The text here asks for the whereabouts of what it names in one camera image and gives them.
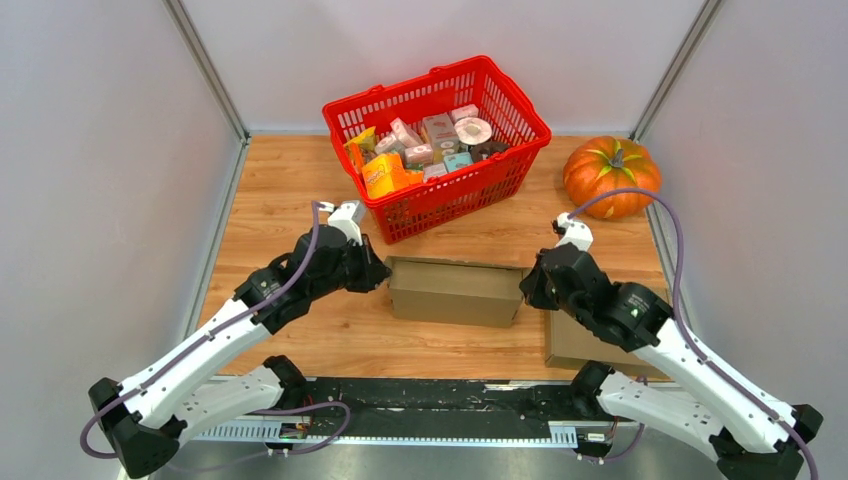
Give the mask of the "brown cardboard box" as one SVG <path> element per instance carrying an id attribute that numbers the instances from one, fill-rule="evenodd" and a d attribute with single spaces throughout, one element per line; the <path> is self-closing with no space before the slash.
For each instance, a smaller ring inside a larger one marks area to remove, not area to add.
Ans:
<path id="1" fill-rule="evenodd" d="M 567 311 L 557 308 L 545 313 L 546 367 L 580 370 L 588 361 L 597 361 L 631 377 L 669 379 L 649 363 L 596 338 Z"/>

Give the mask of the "brown cardboard sheet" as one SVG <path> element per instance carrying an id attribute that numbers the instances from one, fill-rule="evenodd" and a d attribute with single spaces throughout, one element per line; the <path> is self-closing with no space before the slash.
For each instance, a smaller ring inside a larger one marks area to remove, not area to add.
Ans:
<path id="1" fill-rule="evenodd" d="M 388 291 L 399 319 L 490 328 L 510 327 L 523 303 L 519 267 L 390 256 Z"/>

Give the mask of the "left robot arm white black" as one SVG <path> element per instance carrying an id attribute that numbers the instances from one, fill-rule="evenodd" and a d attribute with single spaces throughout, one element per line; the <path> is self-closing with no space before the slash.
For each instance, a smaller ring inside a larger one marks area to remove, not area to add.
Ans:
<path id="1" fill-rule="evenodd" d="M 208 386 L 243 351 L 308 314 L 336 291 L 369 293 L 391 275 L 364 234 L 330 225 L 302 235 L 293 251 L 252 272 L 216 315 L 168 354 L 122 381 L 88 390 L 94 410 L 79 436 L 84 453 L 118 459 L 132 479 L 166 466 L 195 436 L 245 414 L 308 416 L 306 380 L 284 355 Z"/>

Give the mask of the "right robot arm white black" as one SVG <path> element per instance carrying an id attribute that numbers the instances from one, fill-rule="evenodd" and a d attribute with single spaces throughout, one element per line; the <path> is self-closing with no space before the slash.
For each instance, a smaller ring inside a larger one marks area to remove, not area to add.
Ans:
<path id="1" fill-rule="evenodd" d="M 655 367 L 690 396 L 656 390 L 589 361 L 570 391 L 579 416 L 593 419 L 605 412 L 637 421 L 698 450 L 727 479 L 795 479 L 812 467 L 808 444 L 822 415 L 748 381 L 674 320 L 670 305 L 652 290 L 610 281 L 572 243 L 540 250 L 520 290 L 526 304 L 571 315 L 593 336 Z"/>

